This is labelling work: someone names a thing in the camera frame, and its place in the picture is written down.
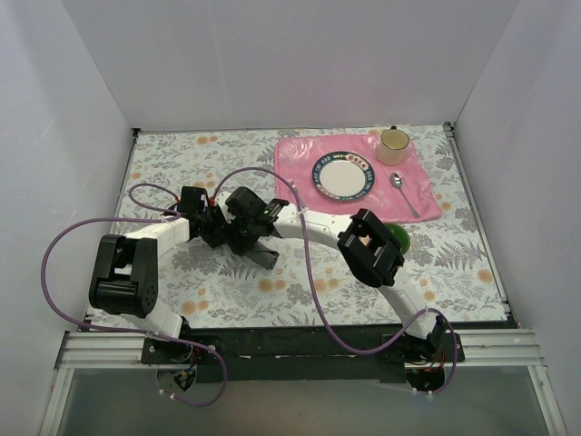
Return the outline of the grey cloth napkin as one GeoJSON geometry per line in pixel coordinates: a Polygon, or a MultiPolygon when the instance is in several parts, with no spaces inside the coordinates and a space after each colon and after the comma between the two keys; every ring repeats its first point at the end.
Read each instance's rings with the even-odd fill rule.
{"type": "Polygon", "coordinates": [[[279,259],[280,254],[266,247],[262,243],[255,243],[245,256],[252,262],[258,264],[264,269],[272,270],[279,259]]]}

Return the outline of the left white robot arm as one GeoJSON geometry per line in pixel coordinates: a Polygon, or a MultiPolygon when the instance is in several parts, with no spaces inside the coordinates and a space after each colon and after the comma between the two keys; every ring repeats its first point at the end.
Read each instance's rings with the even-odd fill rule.
{"type": "Polygon", "coordinates": [[[211,203],[206,190],[183,187],[177,205],[160,222],[125,235],[107,234],[97,250],[91,306],[165,336],[162,352],[175,363],[192,356],[193,342],[182,333],[183,317],[158,299],[158,261],[202,234],[202,219],[211,203]]]}

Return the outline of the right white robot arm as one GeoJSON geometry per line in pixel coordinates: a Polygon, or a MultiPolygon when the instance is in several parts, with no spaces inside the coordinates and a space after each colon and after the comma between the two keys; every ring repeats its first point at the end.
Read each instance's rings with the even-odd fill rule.
{"type": "Polygon", "coordinates": [[[279,198],[265,203],[245,187],[239,187],[233,193],[215,195],[212,211],[222,218],[228,242],[243,243],[247,238],[267,236],[302,239],[310,285],[314,284],[310,264],[310,243],[314,242],[338,250],[352,275],[379,291],[402,321],[402,329],[380,346],[360,350],[345,343],[334,332],[316,290],[311,290],[327,333],[346,351],[359,355],[376,354],[399,340],[403,340],[403,344],[422,361],[431,361],[443,351],[444,316],[424,304],[404,270],[401,244],[372,211],[360,209],[353,215],[316,212],[307,209],[299,198],[294,203],[279,198]]]}

